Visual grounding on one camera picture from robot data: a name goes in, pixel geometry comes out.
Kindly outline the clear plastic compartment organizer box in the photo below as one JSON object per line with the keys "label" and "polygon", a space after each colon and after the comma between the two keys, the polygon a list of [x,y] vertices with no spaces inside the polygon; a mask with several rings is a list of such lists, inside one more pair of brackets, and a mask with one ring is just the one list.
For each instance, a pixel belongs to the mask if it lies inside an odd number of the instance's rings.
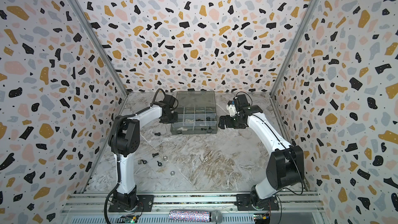
{"label": "clear plastic compartment organizer box", "polygon": [[216,98],[213,91],[177,92],[178,120],[171,124],[173,135],[216,134]]}

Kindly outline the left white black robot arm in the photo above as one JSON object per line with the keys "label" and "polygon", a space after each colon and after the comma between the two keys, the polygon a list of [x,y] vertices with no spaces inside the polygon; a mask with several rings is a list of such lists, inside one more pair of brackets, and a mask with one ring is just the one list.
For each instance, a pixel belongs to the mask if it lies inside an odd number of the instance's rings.
{"label": "left white black robot arm", "polygon": [[178,100],[169,94],[163,93],[164,98],[157,101],[157,95],[149,106],[130,114],[119,115],[112,127],[112,136],[108,145],[114,154],[116,161],[116,185],[108,194],[111,207],[123,211],[131,211],[139,206],[137,186],[134,179],[134,154],[140,145],[140,129],[154,120],[160,123],[175,123],[178,114]]}

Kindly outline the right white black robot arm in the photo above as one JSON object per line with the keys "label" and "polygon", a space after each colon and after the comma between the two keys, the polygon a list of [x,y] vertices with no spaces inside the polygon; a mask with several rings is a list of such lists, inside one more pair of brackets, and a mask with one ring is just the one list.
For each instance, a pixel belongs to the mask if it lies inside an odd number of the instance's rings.
{"label": "right white black robot arm", "polygon": [[289,186],[301,184],[304,189],[304,151],[290,144],[266,118],[263,110],[247,100],[248,94],[237,93],[227,103],[228,115],[220,116],[220,129],[252,129],[269,154],[265,178],[254,185],[250,204],[255,209],[270,206],[276,194]]}

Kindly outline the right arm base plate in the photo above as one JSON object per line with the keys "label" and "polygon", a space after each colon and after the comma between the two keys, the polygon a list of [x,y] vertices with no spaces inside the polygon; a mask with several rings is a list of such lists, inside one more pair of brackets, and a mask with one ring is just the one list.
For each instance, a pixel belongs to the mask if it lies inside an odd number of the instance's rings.
{"label": "right arm base plate", "polygon": [[259,199],[251,194],[237,194],[234,203],[238,211],[277,211],[279,204],[275,197]]}

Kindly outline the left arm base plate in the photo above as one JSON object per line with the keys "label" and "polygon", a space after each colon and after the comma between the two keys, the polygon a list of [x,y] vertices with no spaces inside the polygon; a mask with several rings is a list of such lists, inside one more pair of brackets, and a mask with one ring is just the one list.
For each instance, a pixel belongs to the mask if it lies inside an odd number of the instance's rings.
{"label": "left arm base plate", "polygon": [[135,195],[130,196],[117,196],[112,199],[112,203],[108,208],[111,213],[124,213],[124,212],[151,212],[154,203],[154,195]]}

